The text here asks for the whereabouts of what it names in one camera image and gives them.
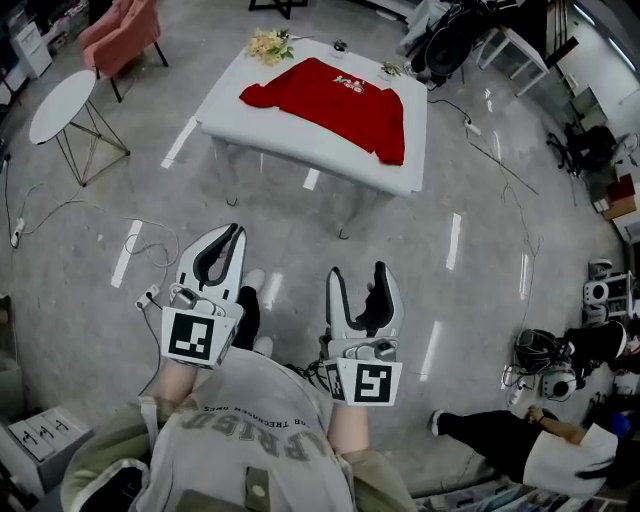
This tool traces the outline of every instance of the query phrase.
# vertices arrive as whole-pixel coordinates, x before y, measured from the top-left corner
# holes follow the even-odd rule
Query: white cabinet
[[[42,75],[52,62],[47,45],[34,22],[12,39],[11,46],[20,58],[20,66],[31,78]]]
[[[0,462],[18,484],[42,498],[62,481],[75,451],[92,435],[66,409],[54,407],[25,421],[0,425]]]

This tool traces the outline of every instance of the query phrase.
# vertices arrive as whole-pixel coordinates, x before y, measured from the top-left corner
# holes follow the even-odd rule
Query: logo on sweater
[[[353,89],[354,92],[361,94],[364,92],[364,84],[360,80],[355,80],[352,82],[348,78],[342,78],[342,75],[338,75],[334,82],[338,84],[342,84],[348,89]]]

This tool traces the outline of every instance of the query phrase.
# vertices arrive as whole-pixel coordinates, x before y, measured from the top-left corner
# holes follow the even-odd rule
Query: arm
[[[174,409],[174,404],[159,401],[159,427],[164,426]],[[110,483],[116,490],[111,489],[107,495],[118,493],[130,482],[135,486],[136,479],[139,485],[140,479],[149,472],[140,460],[148,452],[149,433],[140,403],[126,403],[74,454],[60,485],[62,509],[65,512],[80,510],[88,501],[105,499],[100,490],[109,489]]]
[[[398,472],[382,455],[369,449],[367,407],[336,405],[328,437],[333,450],[351,466],[358,512],[416,510]]]
[[[198,368],[196,366],[165,359],[158,376],[142,392],[142,395],[179,404],[193,391],[193,384],[197,376]]]
[[[369,410],[336,405],[329,426],[329,444],[342,455],[369,448]]]
[[[545,417],[543,412],[537,407],[529,408],[529,417],[537,421],[549,433],[562,437],[571,444],[579,445],[587,434],[587,431],[583,428]]]

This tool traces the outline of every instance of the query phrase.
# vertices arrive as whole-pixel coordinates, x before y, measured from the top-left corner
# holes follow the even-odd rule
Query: gray floor
[[[136,256],[123,285],[110,285],[131,225],[121,215],[169,226],[182,248],[213,227],[238,222],[249,236],[247,269],[258,266],[270,276],[282,275],[261,329],[276,340],[281,361],[306,365],[317,356],[317,338],[325,327],[324,280],[332,266],[340,267],[357,302],[365,296],[374,263],[389,265],[407,311],[400,351],[405,369],[395,407],[372,411],[375,446],[413,492],[463,484],[474,478],[480,457],[470,460],[468,448],[427,433],[430,414],[440,407],[460,413],[504,408],[501,373],[523,317],[525,325],[557,334],[577,326],[588,259],[605,256],[621,264],[620,242],[594,212],[579,181],[573,183],[574,205],[571,181],[544,143],[549,129],[557,127],[532,97],[515,98],[515,86],[498,70],[516,65],[508,53],[496,60],[502,62],[497,68],[483,72],[467,64],[466,85],[457,74],[429,97],[467,110],[494,152],[499,138],[505,165],[539,195],[511,176],[505,190],[503,173],[467,143],[462,115],[444,103],[429,106],[423,191],[396,199],[370,228],[348,241],[337,238],[354,197],[346,182],[320,176],[309,191],[302,188],[306,169],[269,156],[261,167],[258,153],[242,152],[236,154],[242,199],[231,208],[212,171],[210,144],[197,129],[177,161],[164,169],[160,163],[169,147],[256,26],[289,26],[323,42],[340,37],[354,52],[402,62],[395,46],[403,25],[372,9],[347,0],[312,0],[285,23],[275,12],[246,12],[247,3],[162,2],[160,43],[171,67],[163,68],[151,49],[120,79],[126,91],[121,105],[107,82],[99,83],[92,97],[133,153],[79,197],[114,213],[67,206],[24,238],[17,251],[2,244],[0,289],[15,299],[20,363],[31,402],[66,404],[95,423],[135,396],[153,373],[156,347],[133,303],[161,279],[162,270]],[[58,200],[77,189],[56,145],[31,146],[28,128],[46,94],[82,67],[77,45],[67,47],[29,86],[4,127],[13,153],[13,218],[37,183],[46,183]],[[486,148],[475,135],[469,138]],[[35,190],[24,214],[27,228],[54,206],[46,187]],[[461,230],[450,269],[454,214],[461,216]],[[4,232],[4,215],[0,224]],[[173,250],[163,230],[145,225],[141,234]],[[523,255],[528,258],[525,279]],[[167,283],[172,278],[170,272]],[[158,311],[149,315],[159,331]],[[598,370],[587,389],[568,402],[545,405],[577,421],[593,390],[605,389],[610,377]],[[533,400],[525,397],[517,410]]]

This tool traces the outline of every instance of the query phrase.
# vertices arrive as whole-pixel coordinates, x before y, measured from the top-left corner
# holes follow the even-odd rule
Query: white table
[[[56,139],[67,164],[69,164],[71,172],[73,172],[78,184],[83,187],[87,186],[89,181],[95,179],[100,173],[107,170],[113,164],[131,154],[131,151],[126,148],[124,143],[105,121],[104,117],[102,117],[100,112],[98,112],[98,109],[96,109],[93,103],[89,100],[95,84],[96,76],[93,71],[89,70],[79,71],[78,73],[75,73],[63,80],[40,104],[35,116],[33,116],[33,120],[31,121],[31,127],[29,128],[29,140],[37,146],[45,144],[53,138]],[[115,137],[117,142],[107,137],[99,130],[89,106],[93,109],[94,114],[97,115],[97,117],[111,132],[113,137]],[[85,108],[89,114],[93,129],[82,126],[74,121],[75,117],[83,108]],[[71,151],[71,145],[69,144],[69,138],[67,137],[66,132],[67,126],[73,126],[74,128],[91,135],[91,146],[82,172],[76,164],[76,159]],[[66,151],[61,139],[63,139],[66,144]],[[87,179],[91,160],[93,159],[93,154],[95,153],[98,141],[100,140],[103,140],[104,142],[119,149],[122,152],[122,155],[97,171],[91,178]]]
[[[480,64],[480,59],[482,58],[482,52],[484,52],[485,46],[487,45],[487,43],[489,41],[491,41],[498,34],[498,32],[502,32],[502,34],[504,34],[504,40],[502,42],[500,42],[498,47],[495,50],[493,50],[493,52],[491,53],[491,55],[489,55],[489,57],[487,57],[487,60],[485,60],[484,63]],[[516,93],[516,96],[520,97],[525,92],[527,92],[529,89],[531,89],[535,84],[537,84],[540,80],[542,80],[545,76],[547,76],[549,74],[549,68],[544,63],[544,59],[535,50],[535,48],[533,46],[531,46],[529,43],[527,43],[516,32],[514,32],[510,28],[506,28],[506,27],[500,27],[499,29],[497,29],[497,28],[492,29],[491,32],[489,33],[489,36],[487,37],[485,42],[480,47],[480,50],[478,51],[478,56],[476,57],[476,64],[480,64],[480,69],[485,69],[489,64],[491,64],[491,62],[493,62],[493,59],[495,59],[498,56],[498,54],[502,50],[504,50],[505,47],[509,43],[513,44],[513,46],[515,46],[522,53],[524,53],[525,56],[528,59],[527,62],[525,62],[522,66],[520,66],[518,69],[516,69],[511,74],[511,76],[509,76],[509,78],[511,80],[513,80],[520,73],[522,73],[522,71],[524,71],[526,68],[528,68],[529,65],[532,64],[532,63],[535,64],[538,67],[538,69],[540,70],[540,73],[538,73],[536,76],[534,76],[527,83],[527,85],[525,85],[522,89],[520,89]]]
[[[375,192],[365,208],[358,198],[356,213],[340,231],[341,238],[364,227],[394,196],[409,196],[422,190],[427,129],[427,90],[416,80],[401,76],[387,82],[378,76],[380,64],[347,53],[336,59],[328,45],[309,39],[293,43],[293,59],[274,67],[249,57],[245,50],[222,74],[196,112],[202,131],[213,141],[217,172],[227,203],[237,202],[237,174],[229,162],[228,145],[246,146],[305,167],[343,178]],[[264,85],[308,57],[340,68],[373,85],[391,87],[404,107],[405,156],[401,166],[382,164],[376,154],[367,153],[339,135],[278,108],[259,109],[239,96],[248,86]]]

